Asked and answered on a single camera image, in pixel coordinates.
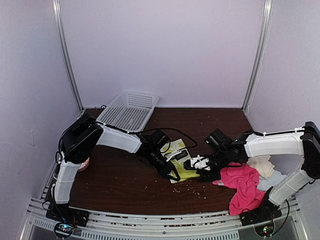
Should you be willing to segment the green and white patterned towel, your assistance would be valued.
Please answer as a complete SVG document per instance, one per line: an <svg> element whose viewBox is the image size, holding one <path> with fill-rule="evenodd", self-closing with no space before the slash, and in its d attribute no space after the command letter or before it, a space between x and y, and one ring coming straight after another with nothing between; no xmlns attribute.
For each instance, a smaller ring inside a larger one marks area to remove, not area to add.
<svg viewBox="0 0 320 240"><path fill-rule="evenodd" d="M169 161L170 163L172 163L176 169L176 172L178 173L180 180L174 180L174 179L170 179L170 183L171 184L176 184L179 182L183 182L186 181L188 179L191 178L197 178L199 177L199 175L196 173L196 170L186 170L184 169L184 162L188 159L191 158L188 149L186 148L185 143L183 142L183 140L180 138L178 140L175 141L169 141L168 143L165 143L164 146L160 149L161 154L165 157L166 154L169 154L171 152L177 151L177 150L182 150L182 149L186 149L188 152L188 156L181 158L179 160L177 159L172 159L171 161Z"/></svg>

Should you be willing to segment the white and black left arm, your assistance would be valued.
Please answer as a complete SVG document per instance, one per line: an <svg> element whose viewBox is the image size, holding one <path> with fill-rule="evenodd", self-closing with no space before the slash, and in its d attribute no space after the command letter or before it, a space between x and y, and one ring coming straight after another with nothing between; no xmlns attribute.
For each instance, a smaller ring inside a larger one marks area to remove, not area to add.
<svg viewBox="0 0 320 240"><path fill-rule="evenodd" d="M146 159L166 179L181 179L170 157L161 148L169 142L163 128L132 132L98 121L85 114L61 135L55 154L57 173L49 194L52 213L61 222L72 218L70 194L77 172L97 146L137 154Z"/></svg>

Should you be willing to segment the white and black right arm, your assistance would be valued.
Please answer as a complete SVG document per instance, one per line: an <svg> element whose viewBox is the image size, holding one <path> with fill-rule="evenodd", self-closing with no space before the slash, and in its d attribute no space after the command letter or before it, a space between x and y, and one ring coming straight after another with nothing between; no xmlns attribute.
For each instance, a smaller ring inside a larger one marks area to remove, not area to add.
<svg viewBox="0 0 320 240"><path fill-rule="evenodd" d="M221 180L223 169L239 167L249 159L277 155L303 157L300 169L289 174L265 194L266 199L256 210L256 216L261 221L268 220L288 197L320 178L320 130L312 121L287 131L248 131L235 140L217 128L205 142L213 150L213 154L191 159L191 166L205 180Z"/></svg>

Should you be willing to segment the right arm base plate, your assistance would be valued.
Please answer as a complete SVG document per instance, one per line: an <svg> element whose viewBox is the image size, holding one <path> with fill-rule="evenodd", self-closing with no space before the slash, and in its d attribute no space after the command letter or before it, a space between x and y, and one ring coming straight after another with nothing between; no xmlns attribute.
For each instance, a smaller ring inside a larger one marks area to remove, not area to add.
<svg viewBox="0 0 320 240"><path fill-rule="evenodd" d="M254 210L242 212L239 217L242 226L254 225L262 222L272 221L281 217L281 210L276 207L263 206Z"/></svg>

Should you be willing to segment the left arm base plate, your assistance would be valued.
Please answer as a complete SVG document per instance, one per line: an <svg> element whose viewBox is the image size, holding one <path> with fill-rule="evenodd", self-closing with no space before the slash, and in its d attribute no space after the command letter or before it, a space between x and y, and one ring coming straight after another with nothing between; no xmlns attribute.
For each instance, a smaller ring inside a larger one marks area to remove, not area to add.
<svg viewBox="0 0 320 240"><path fill-rule="evenodd" d="M70 207L57 209L55 206L52 209L49 209L45 214L48 219L80 227L87 226L89 215L90 213L86 210Z"/></svg>

